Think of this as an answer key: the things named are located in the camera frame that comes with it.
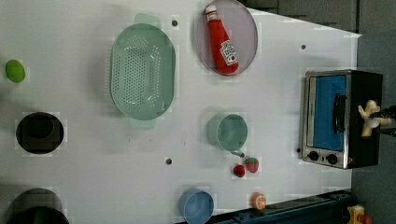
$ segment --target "bowl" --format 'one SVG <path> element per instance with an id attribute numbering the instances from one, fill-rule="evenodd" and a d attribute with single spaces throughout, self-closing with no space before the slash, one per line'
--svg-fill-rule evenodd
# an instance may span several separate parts
<path id="1" fill-rule="evenodd" d="M 178 210 L 189 224 L 206 223 L 213 213 L 213 199 L 207 192 L 192 188 L 180 197 Z"/>
<path id="2" fill-rule="evenodd" d="M 36 112 L 21 120 L 16 137 L 27 152 L 46 154 L 55 150 L 64 140 L 64 126 L 55 116 Z"/>

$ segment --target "ketchup bottle cap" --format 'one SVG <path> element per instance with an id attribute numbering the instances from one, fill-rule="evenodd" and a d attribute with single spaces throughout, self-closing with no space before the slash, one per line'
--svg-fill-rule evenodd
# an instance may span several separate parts
<path id="1" fill-rule="evenodd" d="M 216 8 L 215 5 L 209 5 L 209 6 L 206 7 L 205 13 L 207 14 L 207 13 L 209 13 L 209 12 L 217 11 L 217 10 L 218 10 L 218 9 Z"/>

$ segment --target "strawberry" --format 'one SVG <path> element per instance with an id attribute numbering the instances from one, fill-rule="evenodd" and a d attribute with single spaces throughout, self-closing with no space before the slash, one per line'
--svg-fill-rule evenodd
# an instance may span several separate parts
<path id="1" fill-rule="evenodd" d="M 237 165 L 233 168 L 233 173 L 238 176 L 242 177 L 245 175 L 245 168 L 243 165 Z"/>
<path id="2" fill-rule="evenodd" d="M 247 166 L 248 171 L 253 174 L 256 173 L 257 170 L 259 170 L 259 161 L 253 157 L 245 160 L 245 165 Z"/>

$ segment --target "blue bowl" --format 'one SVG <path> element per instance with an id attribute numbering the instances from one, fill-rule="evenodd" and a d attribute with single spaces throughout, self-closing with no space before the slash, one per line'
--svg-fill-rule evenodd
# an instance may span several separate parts
<path id="1" fill-rule="evenodd" d="M 178 211 L 189 224 L 204 224 L 213 213 L 213 199 L 200 189 L 187 189 L 178 202 Z"/>

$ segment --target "toy fruit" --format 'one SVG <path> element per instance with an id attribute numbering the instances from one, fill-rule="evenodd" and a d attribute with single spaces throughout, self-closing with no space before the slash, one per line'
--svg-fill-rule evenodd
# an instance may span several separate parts
<path id="1" fill-rule="evenodd" d="M 264 209 L 265 205 L 267 205 L 267 201 L 265 200 L 265 196 L 259 192 L 255 192 L 251 198 L 251 204 L 256 209 Z"/>
<path id="2" fill-rule="evenodd" d="M 256 160 L 255 158 L 248 158 L 245 160 L 245 165 L 247 166 L 247 169 L 251 173 L 256 173 L 257 170 L 259 170 L 259 161 Z"/>
<path id="3" fill-rule="evenodd" d="M 23 65 L 17 60 L 10 60 L 7 62 L 6 74 L 7 77 L 15 83 L 22 82 L 26 77 Z"/>
<path id="4" fill-rule="evenodd" d="M 350 220 L 347 224 L 372 224 L 373 219 L 364 215 L 364 207 L 361 205 L 355 205 L 348 207 Z"/>
<path id="5" fill-rule="evenodd" d="M 237 165 L 233 168 L 233 173 L 238 176 L 242 177 L 245 175 L 245 168 L 243 165 Z"/>

